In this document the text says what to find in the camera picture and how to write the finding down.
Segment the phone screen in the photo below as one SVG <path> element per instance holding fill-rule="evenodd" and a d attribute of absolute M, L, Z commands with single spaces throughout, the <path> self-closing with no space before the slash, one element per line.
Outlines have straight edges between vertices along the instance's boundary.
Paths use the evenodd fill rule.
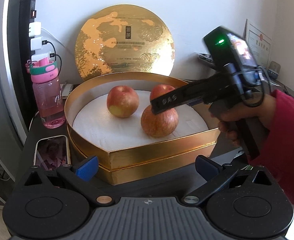
<path fill-rule="evenodd" d="M 234 46 L 234 49 L 237 51 L 241 63 L 246 66 L 256 66 L 256 62 L 249 51 L 246 41 L 231 33 L 227 33 L 227 36 Z"/>
<path fill-rule="evenodd" d="M 67 142 L 65 136 L 42 139 L 37 144 L 35 165 L 46 171 L 57 169 L 67 163 Z"/>

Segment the red apple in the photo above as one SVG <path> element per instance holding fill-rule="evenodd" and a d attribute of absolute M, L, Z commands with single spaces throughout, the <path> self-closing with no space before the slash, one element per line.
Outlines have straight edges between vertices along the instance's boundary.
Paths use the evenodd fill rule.
<path fill-rule="evenodd" d="M 139 97 L 135 90 L 128 86 L 116 86 L 107 96 L 107 108 L 111 114 L 125 118 L 136 112 Z"/>
<path fill-rule="evenodd" d="M 151 101 L 151 100 L 153 100 L 159 96 L 162 96 L 164 94 L 167 94 L 168 92 L 173 91 L 173 90 L 175 90 L 175 88 L 170 85 L 156 85 L 152 89 L 150 96 L 149 96 L 149 99 Z"/>
<path fill-rule="evenodd" d="M 140 124 L 147 135 L 155 138 L 164 137 L 175 131 L 178 125 L 178 113 L 172 108 L 154 115 L 149 105 L 142 113 Z"/>

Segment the hand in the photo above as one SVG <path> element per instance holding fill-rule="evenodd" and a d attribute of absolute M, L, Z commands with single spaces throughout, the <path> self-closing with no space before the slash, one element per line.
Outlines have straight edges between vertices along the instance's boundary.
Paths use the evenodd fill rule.
<path fill-rule="evenodd" d="M 261 95 L 259 93 L 254 94 L 254 98 L 248 101 L 249 103 L 256 102 L 259 100 Z M 229 109 L 228 111 L 221 114 L 220 119 L 222 120 L 218 124 L 218 128 L 221 132 L 226 133 L 226 137 L 232 141 L 236 146 L 240 146 L 240 140 L 236 131 L 228 129 L 228 123 L 238 121 L 243 118 L 258 117 L 263 126 L 267 129 L 270 128 L 274 118 L 276 109 L 276 99 L 270 95 L 265 95 L 264 101 L 260 106 L 248 107 L 243 103 L 239 103 Z"/>

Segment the spiral notebook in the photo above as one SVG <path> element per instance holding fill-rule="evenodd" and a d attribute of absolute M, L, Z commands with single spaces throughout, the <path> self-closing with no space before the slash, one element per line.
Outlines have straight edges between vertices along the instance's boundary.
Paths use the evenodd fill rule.
<path fill-rule="evenodd" d="M 62 99 L 66 99 L 70 95 L 70 93 L 72 92 L 73 89 L 74 89 L 73 84 L 66 84 L 62 90 Z"/>

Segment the finger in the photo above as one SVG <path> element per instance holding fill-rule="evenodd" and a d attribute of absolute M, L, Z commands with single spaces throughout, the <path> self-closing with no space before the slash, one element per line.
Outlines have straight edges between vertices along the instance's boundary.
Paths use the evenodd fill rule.
<path fill-rule="evenodd" d="M 239 147 L 240 146 L 240 140 L 239 139 L 236 139 L 236 140 L 233 140 L 231 141 L 232 144 L 235 146 L 235 147 Z"/>
<path fill-rule="evenodd" d="M 258 107 L 248 107 L 243 103 L 239 103 L 221 114 L 221 119 L 225 122 L 238 121 L 243 118 L 250 118 L 257 116 Z"/>
<path fill-rule="evenodd" d="M 236 131 L 229 131 L 227 134 L 226 134 L 227 138 L 234 141 L 237 139 L 238 137 L 238 134 Z"/>
<path fill-rule="evenodd" d="M 227 132 L 228 131 L 228 125 L 225 122 L 219 122 L 218 123 L 218 129 L 221 132 Z"/>

